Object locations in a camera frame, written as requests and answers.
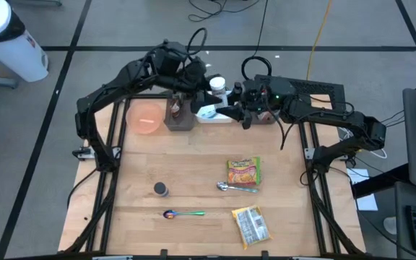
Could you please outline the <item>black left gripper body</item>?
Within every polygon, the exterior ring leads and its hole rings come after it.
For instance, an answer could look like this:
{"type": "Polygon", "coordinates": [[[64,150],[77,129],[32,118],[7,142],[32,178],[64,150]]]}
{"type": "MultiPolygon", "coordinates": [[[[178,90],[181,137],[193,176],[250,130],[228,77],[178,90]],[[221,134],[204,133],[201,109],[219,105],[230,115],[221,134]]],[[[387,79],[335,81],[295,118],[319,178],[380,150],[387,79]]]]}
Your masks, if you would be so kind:
{"type": "Polygon", "coordinates": [[[205,74],[207,72],[206,64],[199,57],[192,58],[188,65],[183,65],[181,68],[176,69],[174,77],[182,83],[189,85],[189,90],[176,89],[174,93],[193,93],[203,91],[201,89],[202,80],[209,81],[205,74]]]}

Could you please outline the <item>clear spice jar white label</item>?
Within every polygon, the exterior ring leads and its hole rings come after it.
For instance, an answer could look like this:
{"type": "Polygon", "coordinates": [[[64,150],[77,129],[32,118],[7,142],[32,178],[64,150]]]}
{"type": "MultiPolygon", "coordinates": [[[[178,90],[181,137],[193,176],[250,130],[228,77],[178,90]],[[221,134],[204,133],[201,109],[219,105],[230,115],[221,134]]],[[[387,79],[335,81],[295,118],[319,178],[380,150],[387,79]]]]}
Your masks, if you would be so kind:
{"type": "Polygon", "coordinates": [[[213,77],[210,79],[209,85],[211,87],[212,95],[222,100],[221,102],[214,104],[214,107],[218,109],[228,106],[225,79],[223,77],[213,77]]]}

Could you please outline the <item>teal plastic spoon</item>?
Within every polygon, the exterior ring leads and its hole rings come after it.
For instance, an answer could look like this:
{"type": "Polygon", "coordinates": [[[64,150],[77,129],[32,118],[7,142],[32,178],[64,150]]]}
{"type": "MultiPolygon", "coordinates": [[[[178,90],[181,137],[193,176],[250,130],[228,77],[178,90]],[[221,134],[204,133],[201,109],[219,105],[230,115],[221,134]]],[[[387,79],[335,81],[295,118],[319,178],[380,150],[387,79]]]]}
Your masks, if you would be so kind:
{"type": "Polygon", "coordinates": [[[201,108],[199,112],[197,113],[197,116],[199,118],[214,118],[217,115],[217,112],[214,108],[201,108]]]}

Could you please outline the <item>lime chili shrimp ramen packet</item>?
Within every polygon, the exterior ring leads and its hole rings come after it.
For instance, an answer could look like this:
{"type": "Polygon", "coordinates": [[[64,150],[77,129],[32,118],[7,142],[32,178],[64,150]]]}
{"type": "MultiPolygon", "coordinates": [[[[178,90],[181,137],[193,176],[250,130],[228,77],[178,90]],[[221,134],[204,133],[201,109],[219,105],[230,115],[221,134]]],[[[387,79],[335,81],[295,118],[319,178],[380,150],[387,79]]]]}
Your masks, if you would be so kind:
{"type": "Polygon", "coordinates": [[[261,159],[249,157],[227,161],[227,183],[256,186],[261,183],[261,159]]]}

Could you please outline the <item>silver metal spoon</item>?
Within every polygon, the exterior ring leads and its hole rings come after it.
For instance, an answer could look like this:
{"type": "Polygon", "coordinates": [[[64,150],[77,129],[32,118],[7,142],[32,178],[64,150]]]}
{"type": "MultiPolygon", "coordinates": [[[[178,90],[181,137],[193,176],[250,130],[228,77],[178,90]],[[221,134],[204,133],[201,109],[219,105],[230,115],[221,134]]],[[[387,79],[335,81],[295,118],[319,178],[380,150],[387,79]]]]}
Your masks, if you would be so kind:
{"type": "Polygon", "coordinates": [[[257,194],[259,192],[259,190],[255,189],[255,188],[244,188],[244,187],[230,186],[226,182],[217,182],[217,187],[221,191],[227,191],[228,189],[232,189],[232,190],[238,190],[238,191],[246,191],[246,192],[255,193],[255,194],[257,194]]]}

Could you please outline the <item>garlic powder jar black lid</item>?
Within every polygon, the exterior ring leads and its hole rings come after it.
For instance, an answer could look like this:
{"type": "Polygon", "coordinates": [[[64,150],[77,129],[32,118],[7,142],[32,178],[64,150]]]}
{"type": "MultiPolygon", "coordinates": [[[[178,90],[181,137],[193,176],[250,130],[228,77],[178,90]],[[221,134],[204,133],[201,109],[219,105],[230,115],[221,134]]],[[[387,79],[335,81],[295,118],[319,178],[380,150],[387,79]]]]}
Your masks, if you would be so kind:
{"type": "Polygon", "coordinates": [[[154,192],[162,197],[169,196],[169,189],[163,182],[157,182],[154,185],[154,192]]]}

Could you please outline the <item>iridescent metal spoon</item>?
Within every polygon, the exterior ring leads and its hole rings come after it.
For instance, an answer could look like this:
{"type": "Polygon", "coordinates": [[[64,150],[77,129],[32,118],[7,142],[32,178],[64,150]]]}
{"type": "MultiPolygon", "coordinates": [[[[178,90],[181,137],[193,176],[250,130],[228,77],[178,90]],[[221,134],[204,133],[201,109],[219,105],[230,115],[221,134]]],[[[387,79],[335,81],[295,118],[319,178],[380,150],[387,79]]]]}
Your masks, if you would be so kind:
{"type": "Polygon", "coordinates": [[[206,214],[205,211],[195,211],[195,212],[177,212],[174,210],[167,210],[163,212],[163,217],[166,219],[173,219],[176,216],[183,216],[183,215],[194,215],[194,216],[204,216],[206,214]]]}

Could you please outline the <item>white plastic bin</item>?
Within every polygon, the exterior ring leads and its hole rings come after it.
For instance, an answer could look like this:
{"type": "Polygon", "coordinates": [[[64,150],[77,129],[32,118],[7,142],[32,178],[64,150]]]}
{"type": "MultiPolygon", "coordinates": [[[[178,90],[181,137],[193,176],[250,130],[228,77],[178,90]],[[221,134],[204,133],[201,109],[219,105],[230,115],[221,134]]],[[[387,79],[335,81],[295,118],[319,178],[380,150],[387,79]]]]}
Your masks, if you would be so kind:
{"type": "MultiPolygon", "coordinates": [[[[203,108],[214,108],[216,110],[215,105],[207,105],[207,106],[204,106],[203,108]]],[[[218,112],[214,118],[209,118],[209,119],[199,118],[196,114],[196,119],[200,124],[229,124],[233,121],[232,118],[224,116],[218,112]]]]}

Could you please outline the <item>pink bowl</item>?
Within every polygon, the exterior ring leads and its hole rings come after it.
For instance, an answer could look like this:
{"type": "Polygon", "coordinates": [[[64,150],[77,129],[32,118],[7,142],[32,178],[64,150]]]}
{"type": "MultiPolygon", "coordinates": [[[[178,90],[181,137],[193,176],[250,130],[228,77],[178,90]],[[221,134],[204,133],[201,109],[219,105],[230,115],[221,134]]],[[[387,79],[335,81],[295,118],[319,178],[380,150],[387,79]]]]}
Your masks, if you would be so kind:
{"type": "Polygon", "coordinates": [[[135,134],[151,134],[160,128],[164,112],[157,103],[132,103],[126,112],[126,124],[135,134]]]}

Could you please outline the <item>yellow ramen packet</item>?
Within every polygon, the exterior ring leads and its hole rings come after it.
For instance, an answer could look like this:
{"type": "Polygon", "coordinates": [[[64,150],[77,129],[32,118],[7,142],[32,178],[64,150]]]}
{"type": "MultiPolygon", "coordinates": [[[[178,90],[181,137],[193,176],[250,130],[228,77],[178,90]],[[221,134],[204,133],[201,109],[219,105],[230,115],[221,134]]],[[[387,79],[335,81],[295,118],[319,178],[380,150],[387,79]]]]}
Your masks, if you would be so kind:
{"type": "Polygon", "coordinates": [[[253,244],[272,239],[260,207],[253,205],[235,209],[231,213],[240,231],[244,250],[253,244]]]}

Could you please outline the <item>white paper sheet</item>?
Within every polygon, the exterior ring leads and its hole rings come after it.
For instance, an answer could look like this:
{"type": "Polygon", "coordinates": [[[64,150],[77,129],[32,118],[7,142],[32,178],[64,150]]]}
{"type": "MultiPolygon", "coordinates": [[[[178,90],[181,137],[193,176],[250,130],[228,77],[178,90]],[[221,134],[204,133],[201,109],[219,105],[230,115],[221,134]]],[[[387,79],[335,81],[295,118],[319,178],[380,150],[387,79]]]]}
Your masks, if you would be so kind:
{"type": "MultiPolygon", "coordinates": [[[[370,178],[366,169],[348,168],[347,174],[350,177],[350,182],[352,185],[362,181],[366,181],[370,178]]],[[[374,194],[370,194],[356,199],[356,202],[357,207],[360,211],[378,211],[378,206],[374,194]]]]}

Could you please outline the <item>grey metal floor bar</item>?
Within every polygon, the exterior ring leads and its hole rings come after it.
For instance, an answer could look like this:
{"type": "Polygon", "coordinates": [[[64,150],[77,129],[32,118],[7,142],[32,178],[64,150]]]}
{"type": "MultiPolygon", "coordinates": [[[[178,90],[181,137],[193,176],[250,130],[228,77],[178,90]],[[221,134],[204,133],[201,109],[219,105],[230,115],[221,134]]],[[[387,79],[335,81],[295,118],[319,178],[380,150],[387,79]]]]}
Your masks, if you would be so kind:
{"type": "Polygon", "coordinates": [[[57,7],[61,7],[63,5],[61,0],[7,0],[7,1],[15,1],[23,4],[52,4],[57,7]]]}

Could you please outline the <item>white trash can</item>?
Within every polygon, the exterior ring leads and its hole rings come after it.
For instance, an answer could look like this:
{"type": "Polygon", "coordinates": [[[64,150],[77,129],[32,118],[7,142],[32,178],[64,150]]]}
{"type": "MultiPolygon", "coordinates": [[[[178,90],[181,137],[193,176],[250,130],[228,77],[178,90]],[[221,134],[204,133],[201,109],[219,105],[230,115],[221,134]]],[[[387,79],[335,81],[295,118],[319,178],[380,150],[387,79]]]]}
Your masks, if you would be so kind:
{"type": "Polygon", "coordinates": [[[0,62],[26,82],[48,76],[48,55],[6,0],[0,0],[0,62]]]}

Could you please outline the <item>white computer mouse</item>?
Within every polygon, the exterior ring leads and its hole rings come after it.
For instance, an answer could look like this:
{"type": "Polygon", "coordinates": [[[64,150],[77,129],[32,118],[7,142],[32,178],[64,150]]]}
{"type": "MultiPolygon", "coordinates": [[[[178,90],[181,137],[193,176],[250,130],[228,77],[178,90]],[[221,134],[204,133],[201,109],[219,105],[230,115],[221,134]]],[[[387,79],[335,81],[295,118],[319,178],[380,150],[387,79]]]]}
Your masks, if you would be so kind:
{"type": "Polygon", "coordinates": [[[397,218],[396,217],[386,217],[383,220],[383,227],[391,235],[397,234],[397,218]]]}

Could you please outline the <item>black table frame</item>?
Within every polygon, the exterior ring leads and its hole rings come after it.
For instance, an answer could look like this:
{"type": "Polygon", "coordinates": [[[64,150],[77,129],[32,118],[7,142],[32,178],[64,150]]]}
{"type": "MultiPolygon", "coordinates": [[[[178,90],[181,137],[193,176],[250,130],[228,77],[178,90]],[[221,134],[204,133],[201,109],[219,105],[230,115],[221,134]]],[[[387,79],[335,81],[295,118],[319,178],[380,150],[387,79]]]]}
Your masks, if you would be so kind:
{"type": "Polygon", "coordinates": [[[317,256],[333,251],[328,225],[316,233],[306,187],[305,163],[298,127],[292,127],[285,148],[280,128],[238,123],[197,124],[190,131],[161,126],[148,135],[126,125],[125,103],[96,114],[102,135],[112,134],[123,147],[115,199],[97,222],[87,248],[107,254],[157,255],[166,250],[181,256],[317,256]],[[257,194],[221,191],[226,162],[261,158],[262,181],[257,194]],[[163,182],[169,196],[154,192],[163,182]],[[243,249],[232,211],[260,207],[272,239],[243,249]],[[205,211],[204,216],[163,217],[167,210],[205,211]]]}

